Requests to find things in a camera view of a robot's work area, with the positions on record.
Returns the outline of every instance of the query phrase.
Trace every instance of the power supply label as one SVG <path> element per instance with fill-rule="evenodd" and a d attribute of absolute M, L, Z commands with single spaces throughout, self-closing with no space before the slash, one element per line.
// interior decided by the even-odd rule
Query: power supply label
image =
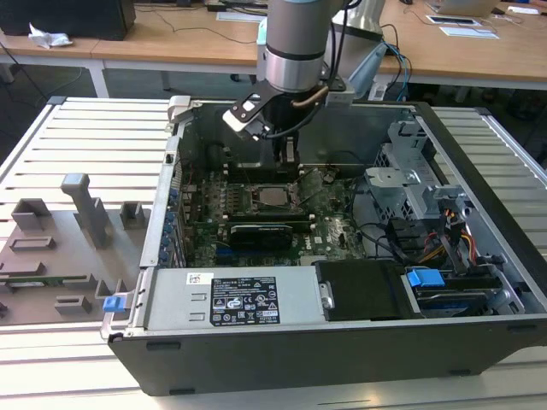
<path fill-rule="evenodd" d="M 275 278 L 214 278 L 210 322 L 213 326 L 279 323 Z"/>

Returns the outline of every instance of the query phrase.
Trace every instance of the paper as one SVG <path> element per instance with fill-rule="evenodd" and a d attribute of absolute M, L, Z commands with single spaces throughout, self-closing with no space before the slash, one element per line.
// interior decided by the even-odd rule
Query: paper
<path fill-rule="evenodd" d="M 28 37 L 40 47 L 44 47 L 49 50 L 51 47 L 72 44 L 72 41 L 68 39 L 68 35 L 64 32 L 43 32 L 32 26 L 30 23 L 28 25 L 31 27 L 31 33 Z"/>
<path fill-rule="evenodd" d="M 539 10 L 527 9 L 525 7 L 509 6 L 507 7 L 507 10 L 512 11 L 513 13 L 521 13 L 523 15 L 538 15 L 539 14 Z"/>
<path fill-rule="evenodd" d="M 447 36 L 451 37 L 473 37 L 473 38 L 499 38 L 489 30 L 479 30 L 462 27 L 440 27 Z"/>

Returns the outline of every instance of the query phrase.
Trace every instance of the wooden desk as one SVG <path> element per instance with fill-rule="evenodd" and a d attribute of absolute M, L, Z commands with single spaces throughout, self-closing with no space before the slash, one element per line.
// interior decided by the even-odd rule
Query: wooden desk
<path fill-rule="evenodd" d="M 501 3 L 498 7 L 506 9 L 509 5 Z M 386 0 L 380 21 L 397 28 L 401 51 L 414 68 L 412 82 L 547 89 L 547 17 L 510 15 L 523 21 L 516 25 L 491 16 L 480 28 L 497 32 L 499 39 L 459 38 L 444 34 L 440 25 L 424 24 L 410 10 L 426 22 L 425 16 L 433 15 L 423 0 L 415 0 L 412 6 Z M 395 43 L 390 27 L 384 28 L 384 34 L 386 41 Z M 395 57 L 386 57 L 376 80 L 389 83 L 397 70 Z"/>
<path fill-rule="evenodd" d="M 97 96 L 102 98 L 109 97 L 103 75 L 105 68 L 155 70 L 162 74 L 168 71 L 256 73 L 257 23 L 217 21 L 216 13 L 209 13 L 205 8 L 162 11 L 158 6 L 155 9 L 157 13 L 151 8 L 137 11 L 135 25 L 124 41 L 74 38 L 72 46 L 46 50 L 27 37 L 6 36 L 6 47 L 22 64 L 87 68 Z M 174 29 L 204 28 L 173 32 L 168 23 Z M 248 44 L 231 41 L 210 30 Z M 0 64 L 10 62 L 0 50 Z M 167 75 L 162 78 L 165 84 Z"/>
<path fill-rule="evenodd" d="M 91 58 L 91 50 L 98 44 L 96 38 L 71 38 L 73 44 L 66 47 L 52 47 L 47 50 L 38 47 L 26 36 L 6 36 L 3 45 L 13 55 L 18 56 L 51 56 L 51 57 L 72 57 Z M 0 55 L 5 52 L 0 48 Z"/>
<path fill-rule="evenodd" d="M 195 11 L 137 11 L 135 26 L 124 41 L 101 40 L 93 58 L 208 65 L 256 66 L 257 23 L 217 21 L 216 13 Z M 230 41 L 215 32 L 233 38 Z"/>
<path fill-rule="evenodd" d="M 502 3 L 500 8 L 507 7 Z M 432 14 L 423 0 L 406 6 L 386 0 L 381 23 L 395 25 L 402 52 L 412 61 L 412 82 L 426 84 L 490 86 L 547 90 L 547 17 L 518 15 L 522 25 L 489 18 L 500 39 L 455 38 L 446 36 L 439 25 L 428 25 Z M 113 42 L 76 38 L 74 46 L 45 50 L 26 37 L 8 36 L 7 46 L 24 64 L 85 67 L 90 70 L 98 97 L 108 97 L 103 77 L 105 68 L 146 69 L 162 72 L 256 73 L 256 33 L 249 22 L 217 21 L 206 9 L 165 11 L 157 8 L 137 11 L 135 26 L 125 41 Z M 174 29 L 205 27 L 240 44 L 205 30 Z M 389 27 L 385 38 L 395 43 Z M 0 50 L 0 63 L 10 59 Z M 398 70 L 394 57 L 382 62 L 376 85 L 389 84 Z"/>

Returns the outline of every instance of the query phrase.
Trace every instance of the blue latch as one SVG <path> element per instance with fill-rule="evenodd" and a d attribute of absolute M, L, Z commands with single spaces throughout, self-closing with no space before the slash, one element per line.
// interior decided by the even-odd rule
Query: blue latch
<path fill-rule="evenodd" d="M 106 313 L 125 312 L 126 296 L 108 296 L 104 299 L 103 311 Z"/>
<path fill-rule="evenodd" d="M 438 269 L 413 269 L 407 273 L 410 286 L 444 286 L 443 275 Z"/>

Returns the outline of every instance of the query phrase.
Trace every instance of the motherboard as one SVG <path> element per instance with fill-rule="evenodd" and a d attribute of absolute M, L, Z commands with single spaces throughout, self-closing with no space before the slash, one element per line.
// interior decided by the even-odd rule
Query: motherboard
<path fill-rule="evenodd" d="M 188 267 L 309 266 L 364 258 L 352 223 L 354 179 L 301 170 L 292 183 L 231 182 L 224 173 L 183 178 L 179 219 Z"/>

